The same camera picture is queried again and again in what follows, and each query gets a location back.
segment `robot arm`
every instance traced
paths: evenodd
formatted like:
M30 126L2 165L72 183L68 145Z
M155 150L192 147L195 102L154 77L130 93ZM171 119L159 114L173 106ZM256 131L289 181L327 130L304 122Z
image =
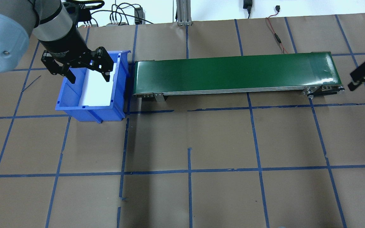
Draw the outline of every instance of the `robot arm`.
M42 62L51 74L75 83L69 68L86 67L108 82L113 60L104 47L88 49L76 24L60 0L0 0L0 72L17 66L33 32L46 48Z

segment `green conveyor belt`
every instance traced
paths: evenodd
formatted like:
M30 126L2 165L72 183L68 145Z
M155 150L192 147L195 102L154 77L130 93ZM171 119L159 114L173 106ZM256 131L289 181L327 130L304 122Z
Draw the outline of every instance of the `green conveyor belt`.
M341 86L330 52L136 62L134 95Z

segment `blue bin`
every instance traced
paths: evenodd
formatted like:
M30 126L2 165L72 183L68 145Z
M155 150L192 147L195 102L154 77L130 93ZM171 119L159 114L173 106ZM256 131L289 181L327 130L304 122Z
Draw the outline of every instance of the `blue bin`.
M116 63L114 68L115 74L113 76L112 94L108 106L80 105L87 68L71 68L70 70L76 76L75 84L71 84L67 78L63 79L55 109L58 111L65 111L78 121L96 121L97 123L102 123L103 121L120 121L125 118L123 103L126 78L129 77L127 55L130 52L131 51L108 52Z

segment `power adapter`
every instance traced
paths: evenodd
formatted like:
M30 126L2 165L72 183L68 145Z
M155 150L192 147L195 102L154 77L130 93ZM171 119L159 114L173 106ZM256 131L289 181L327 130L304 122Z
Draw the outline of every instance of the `power adapter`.
M252 10L253 0L243 0L243 9L247 9L247 12L250 15L250 11Z

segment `white wall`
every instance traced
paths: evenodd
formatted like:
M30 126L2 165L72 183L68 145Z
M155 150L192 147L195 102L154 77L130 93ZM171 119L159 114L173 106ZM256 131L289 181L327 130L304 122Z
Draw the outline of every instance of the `white wall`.
M115 0L105 0L102 9L110 10ZM117 0L117 4L127 2L143 6L146 19L153 23L174 21L175 0ZM365 0L253 0L250 18L263 18L275 13L276 5L281 6L278 17L314 16L330 14L365 13ZM247 10L242 9L243 0L191 0L191 17L194 21L227 20L247 18ZM126 14L134 15L133 9L125 9ZM110 12L93 15L99 25L106 25Z

